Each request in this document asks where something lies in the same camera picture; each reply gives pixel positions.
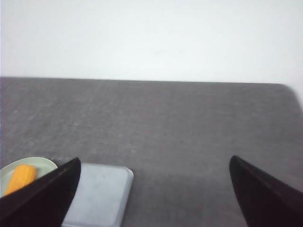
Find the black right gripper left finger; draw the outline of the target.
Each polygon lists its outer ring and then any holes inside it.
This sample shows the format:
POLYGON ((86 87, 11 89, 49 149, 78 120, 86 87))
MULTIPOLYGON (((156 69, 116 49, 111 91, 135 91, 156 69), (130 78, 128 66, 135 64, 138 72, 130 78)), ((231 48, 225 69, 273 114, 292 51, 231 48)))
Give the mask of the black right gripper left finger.
POLYGON ((81 162, 74 158, 0 199, 2 227, 60 227, 74 199, 81 162))

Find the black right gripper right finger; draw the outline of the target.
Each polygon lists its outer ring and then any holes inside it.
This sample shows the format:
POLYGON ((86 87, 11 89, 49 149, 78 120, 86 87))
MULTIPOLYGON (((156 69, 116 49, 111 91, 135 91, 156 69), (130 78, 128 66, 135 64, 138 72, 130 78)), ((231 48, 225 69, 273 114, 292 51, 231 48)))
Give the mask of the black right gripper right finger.
POLYGON ((239 156, 229 163, 233 189, 249 227, 301 227, 303 193, 239 156))

